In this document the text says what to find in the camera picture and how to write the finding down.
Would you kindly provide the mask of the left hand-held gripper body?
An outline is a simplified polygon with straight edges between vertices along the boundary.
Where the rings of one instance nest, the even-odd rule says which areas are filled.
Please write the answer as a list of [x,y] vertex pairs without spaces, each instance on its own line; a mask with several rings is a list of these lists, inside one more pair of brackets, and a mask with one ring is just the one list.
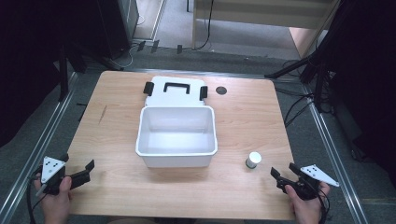
[[40,184],[35,195],[58,195],[65,177],[65,161],[46,156],[33,173],[33,179]]

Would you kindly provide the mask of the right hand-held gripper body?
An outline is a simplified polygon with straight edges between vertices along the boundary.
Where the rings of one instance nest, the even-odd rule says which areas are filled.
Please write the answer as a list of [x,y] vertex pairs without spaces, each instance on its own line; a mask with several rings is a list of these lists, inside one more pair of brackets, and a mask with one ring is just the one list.
[[286,193],[285,187],[287,185],[292,186],[297,195],[304,201],[313,200],[318,197],[319,184],[321,182],[334,187],[340,186],[336,180],[319,169],[315,164],[299,168],[301,174],[297,175],[297,181],[293,182],[281,176],[281,179],[276,181],[276,186],[284,193]]

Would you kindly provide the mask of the small white jar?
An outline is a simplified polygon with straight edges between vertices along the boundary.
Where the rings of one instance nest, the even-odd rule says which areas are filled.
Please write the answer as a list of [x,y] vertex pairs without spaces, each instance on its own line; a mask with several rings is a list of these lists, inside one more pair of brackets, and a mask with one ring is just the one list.
[[246,167],[249,169],[254,169],[262,161],[262,156],[259,152],[250,152],[246,159]]

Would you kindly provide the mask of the white plastic storage box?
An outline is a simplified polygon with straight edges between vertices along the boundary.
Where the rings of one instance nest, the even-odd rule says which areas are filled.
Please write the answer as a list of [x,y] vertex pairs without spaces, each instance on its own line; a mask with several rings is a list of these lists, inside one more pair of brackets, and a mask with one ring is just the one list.
[[206,167],[218,152],[210,106],[146,106],[135,153],[150,168]]

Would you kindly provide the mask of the person's left hand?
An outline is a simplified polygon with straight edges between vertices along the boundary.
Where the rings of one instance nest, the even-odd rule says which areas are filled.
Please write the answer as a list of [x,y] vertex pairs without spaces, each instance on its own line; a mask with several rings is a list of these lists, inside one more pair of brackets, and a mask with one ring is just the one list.
[[59,187],[57,195],[39,195],[43,211],[44,224],[67,224],[71,206],[72,179],[66,176]]

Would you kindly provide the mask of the person's right hand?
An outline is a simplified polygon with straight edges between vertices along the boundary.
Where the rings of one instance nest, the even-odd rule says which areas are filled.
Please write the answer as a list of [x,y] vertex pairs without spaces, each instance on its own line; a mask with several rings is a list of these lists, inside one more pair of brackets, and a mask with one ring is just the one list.
[[290,209],[295,215],[297,224],[318,224],[321,219],[321,210],[325,196],[330,192],[328,184],[319,184],[320,198],[309,201],[302,200],[292,186],[287,185],[285,190],[290,198]]

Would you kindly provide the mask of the black tripod stand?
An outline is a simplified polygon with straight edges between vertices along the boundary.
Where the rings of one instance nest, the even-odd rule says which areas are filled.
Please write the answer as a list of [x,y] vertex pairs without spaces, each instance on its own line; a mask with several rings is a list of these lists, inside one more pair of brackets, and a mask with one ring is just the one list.
[[326,75],[328,74],[327,64],[324,60],[324,50],[316,49],[310,55],[304,57],[300,61],[293,63],[273,74],[265,75],[266,78],[276,79],[286,75],[287,73],[297,70],[304,65],[304,71],[300,74],[300,81],[303,84],[310,83],[316,77],[316,85],[314,91],[314,105],[319,113],[323,112],[321,107],[323,100],[322,89]]

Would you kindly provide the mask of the dark cabinet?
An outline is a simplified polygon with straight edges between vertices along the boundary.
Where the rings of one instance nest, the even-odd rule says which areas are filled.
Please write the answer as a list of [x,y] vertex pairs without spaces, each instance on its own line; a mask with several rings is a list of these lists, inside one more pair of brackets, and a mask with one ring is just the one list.
[[96,0],[104,54],[116,59],[132,46],[139,19],[136,0]]

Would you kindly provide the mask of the light wooden furniture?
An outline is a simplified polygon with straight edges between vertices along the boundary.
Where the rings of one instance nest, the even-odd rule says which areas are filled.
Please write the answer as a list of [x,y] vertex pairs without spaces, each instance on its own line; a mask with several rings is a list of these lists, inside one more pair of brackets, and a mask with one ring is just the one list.
[[341,0],[192,0],[192,45],[198,20],[284,26],[303,58],[330,26],[340,4]]

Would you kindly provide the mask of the metal floor rail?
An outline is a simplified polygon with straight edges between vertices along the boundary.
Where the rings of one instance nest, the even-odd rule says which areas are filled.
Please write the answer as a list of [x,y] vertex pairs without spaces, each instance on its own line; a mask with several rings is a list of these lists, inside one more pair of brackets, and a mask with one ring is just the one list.
[[49,121],[46,123],[46,126],[35,143],[35,146],[32,148],[26,163],[23,165],[21,172],[17,175],[16,181],[10,188],[3,206],[0,208],[0,224],[8,224],[14,215],[22,196],[25,194],[25,191],[29,186],[30,176],[37,165],[42,161],[50,140],[54,135],[71,98],[73,97],[77,82],[78,75],[76,72],[73,72],[70,78],[66,80],[66,83],[69,85],[69,93],[67,93],[62,101],[58,102],[54,107]]
[[326,152],[332,164],[332,168],[335,172],[337,180],[340,183],[341,191],[343,192],[346,204],[349,208],[350,214],[352,215],[355,224],[369,224],[368,218],[365,215],[364,209],[361,205],[359,196],[340,158],[337,147],[334,144],[332,135],[330,134],[325,119],[318,112],[314,104],[311,104],[309,108],[318,128],[319,135],[326,148]]
[[[200,76],[200,77],[235,77],[235,78],[251,78],[251,79],[265,79],[264,75],[258,74],[240,74],[240,73],[226,73],[226,72],[206,72],[206,71],[188,71],[188,70],[167,70],[167,69],[132,69],[132,72],[141,73],[155,73],[160,75],[173,74],[182,76]],[[281,83],[299,83],[300,80],[294,76],[282,76],[279,78],[272,78],[274,82]]]

